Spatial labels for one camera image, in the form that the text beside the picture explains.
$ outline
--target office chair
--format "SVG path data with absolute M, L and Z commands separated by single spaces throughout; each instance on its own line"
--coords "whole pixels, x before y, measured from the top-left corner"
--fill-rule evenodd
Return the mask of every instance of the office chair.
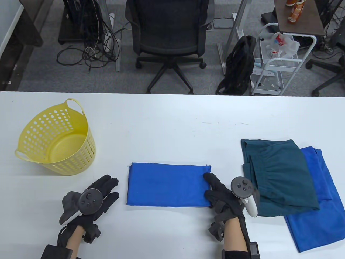
M 342 50 L 342 52 L 345 51 L 345 20 L 343 19 L 341 21 L 340 27 L 337 29 L 337 31 L 332 35 L 331 41 L 330 41 L 331 47 L 338 47 Z M 344 54 L 339 58 L 338 63 L 340 66 L 336 66 L 333 64 L 328 64 L 326 62 L 322 62 L 319 60 L 311 59 L 305 64 L 306 69 L 311 69 L 313 65 L 316 65 L 317 67 L 321 67 L 323 69 L 326 69 L 328 71 L 332 71 L 336 73 L 334 77 L 327 80 L 323 84 L 319 85 L 317 88 L 315 88 L 312 91 L 312 96 L 320 96 L 320 90 L 323 88 L 329 86 L 332 83 L 337 82 L 340 79 L 345 80 L 345 58 Z
M 193 86 L 184 76 L 178 63 L 206 63 L 206 30 L 214 19 L 214 0 L 127 0 L 126 19 L 132 25 L 133 50 L 155 55 L 138 57 L 141 61 L 163 63 L 162 68 L 147 87 L 147 94 L 167 69 L 173 69 L 193 93 Z M 184 57 L 197 54 L 198 58 Z

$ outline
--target sleeve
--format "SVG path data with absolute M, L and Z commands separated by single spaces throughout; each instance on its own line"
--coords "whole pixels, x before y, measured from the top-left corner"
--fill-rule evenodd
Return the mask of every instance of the sleeve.
M 250 254 L 244 251 L 225 251 L 225 259 L 250 259 Z

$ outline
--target white vr controller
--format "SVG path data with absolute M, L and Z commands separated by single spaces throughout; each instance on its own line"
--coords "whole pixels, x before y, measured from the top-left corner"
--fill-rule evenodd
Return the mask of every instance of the white vr controller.
M 254 218 L 258 216 L 260 193 L 250 180 L 242 176 L 234 178 L 231 181 L 231 191 L 241 199 L 250 216 Z

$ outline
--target basket handle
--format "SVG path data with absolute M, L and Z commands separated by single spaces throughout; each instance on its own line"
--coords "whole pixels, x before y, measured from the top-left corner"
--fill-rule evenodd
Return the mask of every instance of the basket handle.
M 16 155 L 16 157 L 18 157 L 19 159 L 21 160 L 25 160 L 25 161 L 28 161 L 28 162 L 33 162 L 33 163 L 37 163 L 29 158 L 26 158 L 24 156 L 22 156 L 21 154 L 23 154 L 22 152 L 18 151 L 18 149 L 14 152 L 14 154 Z
M 80 104 L 80 102 L 78 102 L 78 101 L 77 101 L 76 99 L 74 99 L 74 98 L 68 98 L 68 99 L 65 101 L 65 103 L 67 103 L 67 101 L 74 101 L 74 102 L 76 102 L 76 103 L 79 105 L 79 107 L 81 108 L 81 111 L 82 111 L 83 115 L 85 116 L 84 109 L 83 109 L 82 105 Z

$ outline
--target gray carpet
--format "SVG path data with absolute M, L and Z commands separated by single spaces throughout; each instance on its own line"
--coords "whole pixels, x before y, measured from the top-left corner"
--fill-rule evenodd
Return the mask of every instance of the gray carpet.
M 127 21 L 124 17 L 125 0 L 108 1 L 110 13 L 115 13 L 116 21 L 114 30 L 120 29 Z M 230 17 L 232 12 L 237 12 L 239 0 L 216 0 L 216 17 Z M 272 11 L 273 0 L 255 0 L 245 25 L 245 34 L 257 37 L 262 26 L 260 14 Z M 115 63 L 110 63 L 104 68 L 91 69 L 83 65 L 65 67 L 56 63 L 57 53 L 68 45 L 59 45 L 57 42 L 63 1 L 54 0 L 47 20 L 41 31 L 44 44 L 36 48 L 23 76 L 19 91 L 33 92 L 86 92 L 86 93 L 145 93 L 148 84 L 154 78 L 160 64 L 143 63 L 142 69 L 135 68 L 136 54 L 132 49 L 131 31 L 122 33 L 121 72 L 115 72 Z M 208 32 L 206 51 L 203 56 L 207 67 L 201 70 L 198 64 L 183 65 L 182 71 L 194 86 L 195 94 L 212 95 L 219 82 L 224 78 L 217 43 L 226 42 L 229 35 L 228 29 Z M 63 62 L 76 62 L 81 53 L 68 52 L 61 56 Z M 336 64 L 340 55 L 329 59 L 328 62 Z M 304 66 L 298 71 L 290 86 L 285 91 L 286 96 L 310 96 L 311 91 L 319 84 L 331 78 L 334 74 L 324 69 L 313 67 L 306 70 Z M 152 89 L 157 94 L 186 94 L 188 88 L 173 70 L 168 70 Z M 345 96 L 343 82 L 334 83 L 321 91 L 321 96 Z

